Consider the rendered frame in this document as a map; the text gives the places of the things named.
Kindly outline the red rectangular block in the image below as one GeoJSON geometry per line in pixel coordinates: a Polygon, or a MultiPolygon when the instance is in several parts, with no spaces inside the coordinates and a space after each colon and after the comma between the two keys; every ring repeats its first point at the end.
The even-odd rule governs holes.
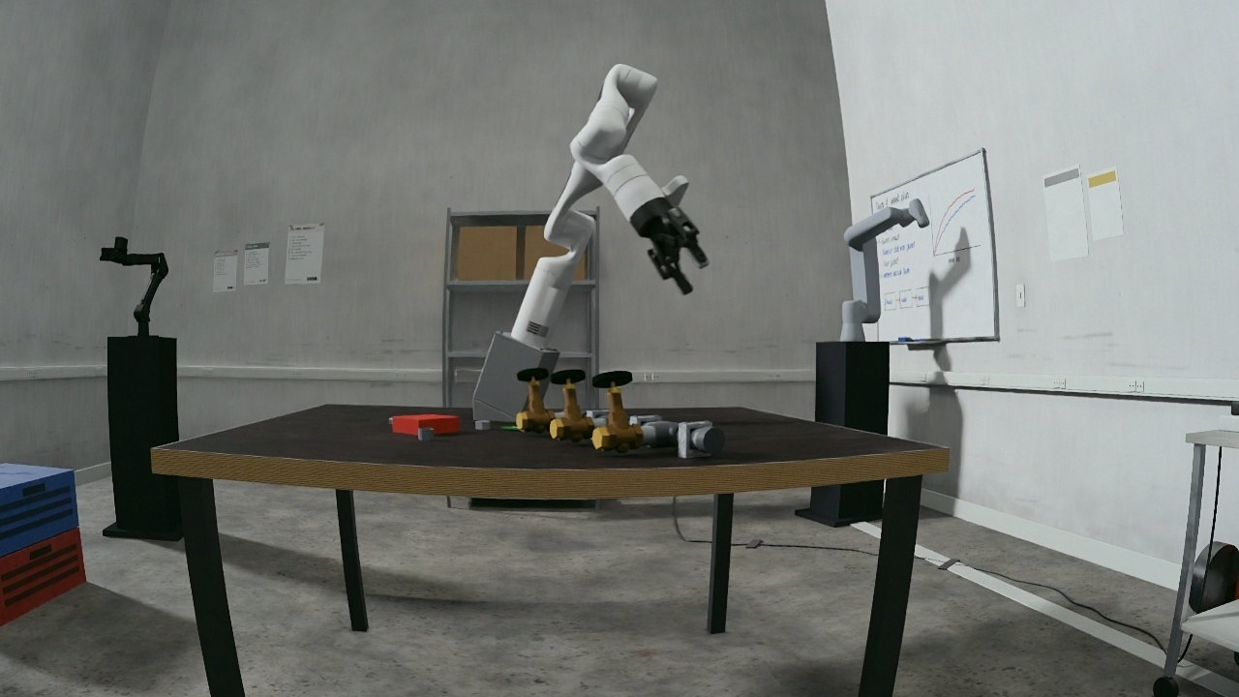
{"type": "Polygon", "coordinates": [[[392,416],[392,418],[393,432],[396,433],[419,435],[419,428],[431,428],[434,435],[460,432],[458,416],[427,413],[424,416],[392,416]]]}

